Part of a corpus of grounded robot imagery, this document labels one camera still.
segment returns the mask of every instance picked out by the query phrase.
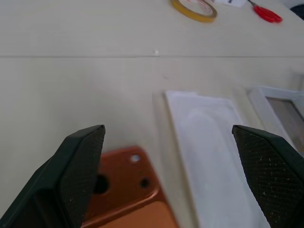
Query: table surface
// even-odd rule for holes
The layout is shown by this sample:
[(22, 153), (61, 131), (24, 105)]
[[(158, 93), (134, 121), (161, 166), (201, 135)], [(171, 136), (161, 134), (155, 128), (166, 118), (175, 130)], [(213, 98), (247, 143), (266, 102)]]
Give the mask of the table surface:
[(212, 4), (213, 23), (177, 12), (168, 0), (5, 0), (0, 56), (303, 57), (304, 23), (276, 0), (256, 0), (284, 20), (268, 23), (252, 10)]
[(0, 214), (67, 135), (105, 124), (103, 151), (143, 147), (181, 227), (195, 227), (163, 92), (230, 98), (263, 128), (248, 89), (302, 85), (304, 23), (274, 0), (263, 5), (282, 25), (249, 5), (215, 5), (201, 24), (163, 0), (28, 2), (0, 7)]

